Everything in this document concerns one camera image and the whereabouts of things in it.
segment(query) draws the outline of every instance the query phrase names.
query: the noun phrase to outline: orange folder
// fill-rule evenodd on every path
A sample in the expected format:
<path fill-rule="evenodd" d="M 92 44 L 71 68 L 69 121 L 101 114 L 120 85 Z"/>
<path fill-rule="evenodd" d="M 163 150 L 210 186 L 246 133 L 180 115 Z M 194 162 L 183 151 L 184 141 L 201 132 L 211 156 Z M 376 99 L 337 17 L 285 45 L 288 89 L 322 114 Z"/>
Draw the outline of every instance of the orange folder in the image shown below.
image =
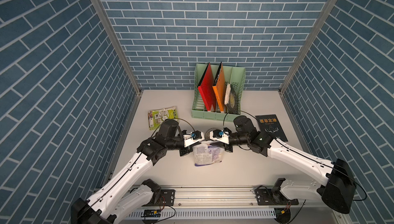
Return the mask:
<path fill-rule="evenodd" d="M 226 95 L 226 81 L 224 80 L 223 64 L 220 63 L 214 79 L 212 88 L 214 89 L 216 100 L 218 101 L 221 113 L 225 113 L 224 96 Z"/>

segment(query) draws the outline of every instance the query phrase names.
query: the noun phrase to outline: white table surface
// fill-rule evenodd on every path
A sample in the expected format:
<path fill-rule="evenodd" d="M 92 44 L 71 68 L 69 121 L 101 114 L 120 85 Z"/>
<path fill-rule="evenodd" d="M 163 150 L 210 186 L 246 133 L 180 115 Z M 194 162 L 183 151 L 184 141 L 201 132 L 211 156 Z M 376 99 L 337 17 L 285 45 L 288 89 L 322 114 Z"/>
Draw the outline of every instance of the white table surface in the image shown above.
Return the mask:
<path fill-rule="evenodd" d="M 124 167 L 140 143 L 152 134 L 153 131 L 148 128 L 147 118 L 147 113 L 152 109 L 176 106 L 179 118 L 187 120 L 196 130 L 203 133 L 210 128 L 222 128 L 223 122 L 192 118 L 193 100 L 193 90 L 145 90 L 114 173 Z M 253 115 L 276 114 L 288 138 L 288 144 L 302 149 L 277 91 L 244 91 L 241 110 Z M 251 119 L 259 130 L 257 121 Z M 181 130 L 187 129 L 191 132 L 187 123 L 181 120 L 179 123 Z M 224 126 L 235 132 L 234 123 L 225 122 Z M 311 179 L 284 162 L 266 158 L 252 151 L 244 151 L 235 146 L 233 153 L 224 153 L 222 162 L 202 167 L 194 166 L 192 153 L 180 157 L 178 150 L 168 151 L 166 156 L 140 177 L 136 184 L 151 178 L 159 185 L 256 186 L 273 185 L 280 177 L 292 180 Z"/>

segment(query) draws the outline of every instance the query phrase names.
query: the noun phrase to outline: black book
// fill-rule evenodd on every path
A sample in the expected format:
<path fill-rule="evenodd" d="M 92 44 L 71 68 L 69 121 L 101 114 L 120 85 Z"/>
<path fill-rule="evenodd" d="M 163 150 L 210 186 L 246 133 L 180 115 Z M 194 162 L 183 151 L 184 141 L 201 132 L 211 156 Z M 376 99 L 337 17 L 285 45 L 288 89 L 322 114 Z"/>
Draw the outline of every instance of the black book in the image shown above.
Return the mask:
<path fill-rule="evenodd" d="M 257 115 L 256 118 L 259 120 L 261 131 L 268 133 L 274 138 L 280 138 L 283 142 L 288 142 L 275 114 Z"/>
<path fill-rule="evenodd" d="M 231 87 L 231 84 L 227 84 L 226 95 L 224 96 L 224 105 L 228 108 L 228 113 L 230 114 L 239 114 L 238 109 L 238 96 L 234 91 L 234 88 Z"/>

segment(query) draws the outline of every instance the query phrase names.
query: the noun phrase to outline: black motor housing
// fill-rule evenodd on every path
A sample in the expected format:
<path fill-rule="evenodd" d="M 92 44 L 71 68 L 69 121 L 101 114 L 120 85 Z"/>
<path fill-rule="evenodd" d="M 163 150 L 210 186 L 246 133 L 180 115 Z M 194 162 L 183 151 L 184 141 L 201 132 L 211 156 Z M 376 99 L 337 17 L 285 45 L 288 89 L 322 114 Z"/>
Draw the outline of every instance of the black motor housing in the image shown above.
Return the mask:
<path fill-rule="evenodd" d="M 253 141 L 257 136 L 257 130 L 252 121 L 244 115 L 240 115 L 234 119 L 235 130 L 239 134 L 247 133 L 250 140 Z"/>
<path fill-rule="evenodd" d="M 337 159 L 322 194 L 323 202 L 339 213 L 348 214 L 355 191 L 352 170 L 347 162 Z"/>

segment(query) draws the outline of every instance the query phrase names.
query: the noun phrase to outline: red folder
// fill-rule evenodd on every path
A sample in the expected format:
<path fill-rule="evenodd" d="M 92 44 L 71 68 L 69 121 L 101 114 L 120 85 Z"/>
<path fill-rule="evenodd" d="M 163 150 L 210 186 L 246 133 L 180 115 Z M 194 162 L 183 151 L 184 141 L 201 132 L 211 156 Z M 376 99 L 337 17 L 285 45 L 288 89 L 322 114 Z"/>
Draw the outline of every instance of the red folder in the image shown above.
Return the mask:
<path fill-rule="evenodd" d="M 203 98 L 205 107 L 209 112 L 216 111 L 216 96 L 214 89 L 212 88 L 213 82 L 214 77 L 212 74 L 211 64 L 208 63 L 197 88 L 201 94 L 201 97 Z"/>

